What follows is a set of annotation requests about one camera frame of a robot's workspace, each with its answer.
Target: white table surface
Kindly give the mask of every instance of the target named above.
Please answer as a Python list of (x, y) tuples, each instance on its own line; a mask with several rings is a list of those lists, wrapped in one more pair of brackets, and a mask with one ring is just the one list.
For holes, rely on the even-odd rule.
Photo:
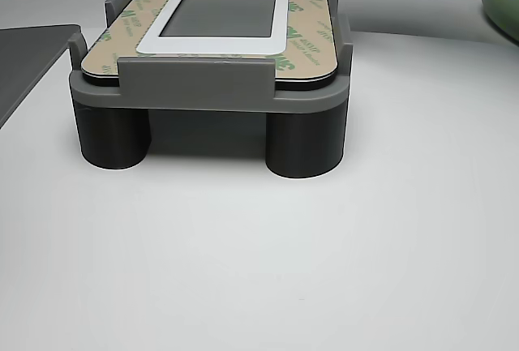
[(344, 160), (305, 180), (261, 115), (163, 113), (91, 166), (64, 54), (0, 131), (0, 349), (517, 351), (519, 52), (354, 43)]

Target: green object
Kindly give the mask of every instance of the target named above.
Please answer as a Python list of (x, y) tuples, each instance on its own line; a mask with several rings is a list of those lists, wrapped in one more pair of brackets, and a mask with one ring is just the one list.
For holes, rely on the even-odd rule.
[(519, 41), (519, 0), (483, 0), (483, 9), (497, 27)]

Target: tan adhesive sheet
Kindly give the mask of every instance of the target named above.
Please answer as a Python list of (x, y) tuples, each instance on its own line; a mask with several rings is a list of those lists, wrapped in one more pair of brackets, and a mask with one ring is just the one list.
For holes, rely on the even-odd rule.
[[(132, 0), (105, 30), (82, 63), (83, 71), (99, 78), (118, 75), (119, 57), (153, 56), (136, 51), (140, 40), (168, 0)], [(180, 55), (161, 55), (177, 57)], [(210, 57), (209, 55), (184, 55)], [(274, 58), (278, 80), (325, 78), (337, 68), (328, 0), (289, 0), (287, 44), (283, 53), (222, 55), (217, 58)]]

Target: cylindrical leg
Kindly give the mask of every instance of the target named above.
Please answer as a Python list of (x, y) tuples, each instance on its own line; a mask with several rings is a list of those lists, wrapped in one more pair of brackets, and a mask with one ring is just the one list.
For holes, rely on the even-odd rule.
[(141, 162), (152, 136), (147, 109), (96, 108), (72, 100), (84, 158), (103, 169)]
[(266, 162), (274, 173), (308, 178), (342, 159), (348, 101), (317, 113), (269, 113)]

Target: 3d printed holder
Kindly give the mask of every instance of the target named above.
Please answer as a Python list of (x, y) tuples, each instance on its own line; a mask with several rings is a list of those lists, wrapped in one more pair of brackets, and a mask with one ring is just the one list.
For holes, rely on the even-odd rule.
[[(106, 1), (108, 26), (130, 1)], [(262, 112), (265, 161), (274, 173), (307, 178), (333, 169), (343, 155), (353, 52), (348, 20), (337, 5), (328, 0), (337, 72), (313, 90), (279, 89), (273, 59), (247, 58), (119, 58), (119, 85), (98, 86), (84, 77), (88, 49), (75, 34), (69, 81), (84, 158), (104, 169), (140, 163), (151, 143), (149, 109)]]

